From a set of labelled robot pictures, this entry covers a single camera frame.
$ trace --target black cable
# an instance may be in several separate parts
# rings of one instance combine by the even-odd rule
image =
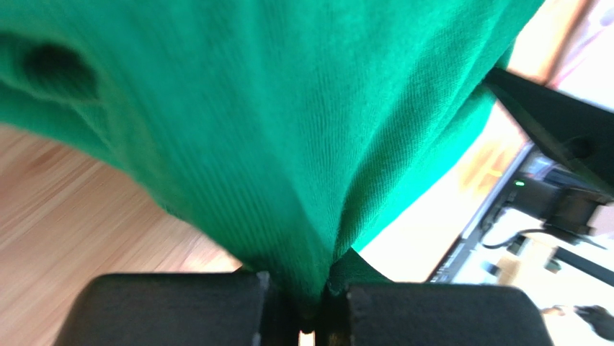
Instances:
[[[499,243],[499,244],[495,244],[495,245],[488,245],[484,243],[484,237],[488,234],[488,232],[484,232],[481,237],[480,237],[480,244],[485,247],[486,249],[489,250],[494,250],[494,249],[501,249],[502,247],[508,247],[509,245],[514,244],[514,241],[516,240],[516,238],[518,238],[519,236],[523,236],[525,234],[529,234],[529,233],[546,233],[545,229],[525,229],[524,231],[520,231],[518,233],[516,233],[513,237],[509,238],[508,240]]]

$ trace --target green sweater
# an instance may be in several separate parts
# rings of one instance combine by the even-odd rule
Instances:
[[[123,170],[313,306],[480,133],[480,81],[541,2],[4,0],[0,120]]]

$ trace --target hardwood floor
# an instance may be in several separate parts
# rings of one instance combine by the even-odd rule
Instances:
[[[547,1],[519,38],[511,67],[545,78],[579,4]],[[455,169],[363,256],[395,280],[424,280],[523,143],[496,110]],[[0,128],[0,148],[0,345],[49,345],[75,295],[106,272],[239,266],[205,235],[162,212],[121,172],[9,128]],[[433,208],[447,217],[426,216]]]

